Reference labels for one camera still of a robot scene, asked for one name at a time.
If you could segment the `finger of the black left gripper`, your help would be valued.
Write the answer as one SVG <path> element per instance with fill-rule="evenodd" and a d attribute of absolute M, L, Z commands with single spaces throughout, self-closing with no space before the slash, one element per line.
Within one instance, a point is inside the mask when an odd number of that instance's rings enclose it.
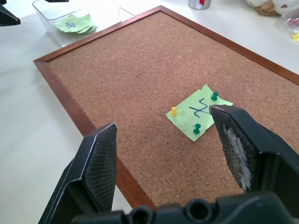
<path fill-rule="evenodd" d="M 14 16 L 5 7 L 0 5 L 0 25 L 1 26 L 16 26 L 20 25 L 21 21 L 19 18 Z"/>

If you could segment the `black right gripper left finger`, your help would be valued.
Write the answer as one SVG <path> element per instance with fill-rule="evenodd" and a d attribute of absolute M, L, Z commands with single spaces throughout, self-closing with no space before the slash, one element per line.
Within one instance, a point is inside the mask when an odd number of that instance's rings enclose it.
<path fill-rule="evenodd" d="M 117 130 L 116 124 L 110 123 L 83 138 L 39 223 L 69 224 L 79 215 L 112 210 L 117 176 Z"/>

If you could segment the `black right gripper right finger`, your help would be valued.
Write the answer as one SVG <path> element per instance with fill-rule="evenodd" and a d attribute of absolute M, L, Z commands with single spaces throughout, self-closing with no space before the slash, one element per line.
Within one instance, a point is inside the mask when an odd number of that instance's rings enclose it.
<path fill-rule="evenodd" d="M 211 105 L 230 172 L 244 192 L 298 194 L 299 155 L 276 133 L 244 109 Z"/>

